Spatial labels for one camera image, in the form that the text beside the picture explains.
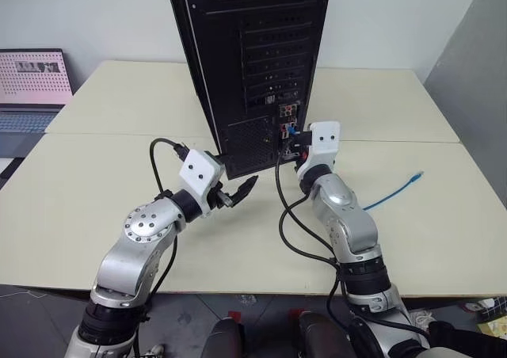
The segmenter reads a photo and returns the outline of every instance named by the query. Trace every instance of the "computer tower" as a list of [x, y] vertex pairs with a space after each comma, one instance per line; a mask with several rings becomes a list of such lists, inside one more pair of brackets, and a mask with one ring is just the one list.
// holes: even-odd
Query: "computer tower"
[[289, 127], [303, 128], [327, 2], [171, 0], [229, 178], [274, 166]]

